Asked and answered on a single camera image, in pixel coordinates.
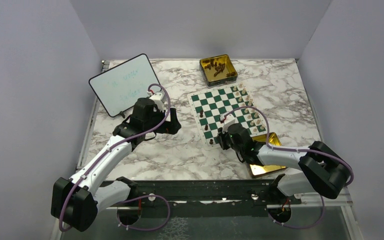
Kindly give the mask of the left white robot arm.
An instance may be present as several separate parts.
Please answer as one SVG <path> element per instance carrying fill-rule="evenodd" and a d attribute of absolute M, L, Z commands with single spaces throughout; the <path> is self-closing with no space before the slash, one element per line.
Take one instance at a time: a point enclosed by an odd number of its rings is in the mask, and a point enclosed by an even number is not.
<path fill-rule="evenodd" d="M 58 178 L 52 187 L 51 215 L 58 219 L 61 232 L 71 228 L 83 232 L 91 226 L 100 210 L 118 199 L 124 205 L 137 200 L 137 191 L 127 183 L 101 184 L 113 168 L 142 142 L 146 134 L 175 135 L 181 125 L 171 99 L 153 95 L 139 98 L 132 113 L 117 125 L 105 147 L 82 170 L 69 179 Z"/>

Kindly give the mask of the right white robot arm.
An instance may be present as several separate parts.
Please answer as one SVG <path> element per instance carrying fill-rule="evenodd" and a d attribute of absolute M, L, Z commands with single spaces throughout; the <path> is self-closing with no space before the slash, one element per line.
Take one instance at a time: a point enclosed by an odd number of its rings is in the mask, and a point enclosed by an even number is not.
<path fill-rule="evenodd" d="M 354 179 L 350 165 L 321 141 L 307 148 L 275 146 L 253 140 L 239 123 L 220 127 L 216 139 L 223 150 L 233 149 L 242 162 L 299 171 L 281 174 L 270 184 L 267 195 L 276 204 L 295 194 L 311 192 L 336 199 L 343 187 Z"/>

